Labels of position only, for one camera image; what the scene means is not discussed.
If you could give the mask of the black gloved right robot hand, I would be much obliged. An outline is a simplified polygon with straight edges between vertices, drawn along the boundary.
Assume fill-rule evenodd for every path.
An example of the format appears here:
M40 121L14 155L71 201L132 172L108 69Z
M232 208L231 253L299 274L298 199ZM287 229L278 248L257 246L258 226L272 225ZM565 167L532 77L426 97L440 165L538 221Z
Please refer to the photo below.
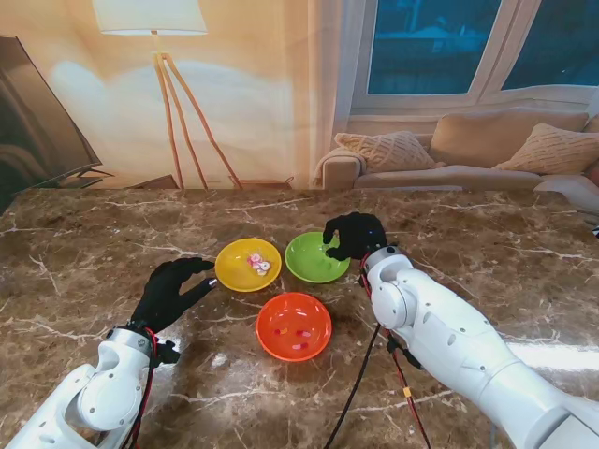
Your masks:
M337 247L329 247L326 255L338 261L361 260L365 255L387 246L387 236L380 220L369 213L351 212L327 221L323 243L329 245L334 236Z

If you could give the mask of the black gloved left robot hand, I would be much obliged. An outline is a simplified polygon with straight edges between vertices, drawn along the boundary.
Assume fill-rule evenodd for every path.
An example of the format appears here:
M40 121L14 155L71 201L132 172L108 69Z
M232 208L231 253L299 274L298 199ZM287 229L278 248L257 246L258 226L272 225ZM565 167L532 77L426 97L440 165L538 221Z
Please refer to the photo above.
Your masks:
M213 268L213 262L200 257L179 258L158 266L146 282L129 326L136 330L148 327L156 334L175 323L210 293L217 280L206 278L183 294L180 293L182 285L193 275Z

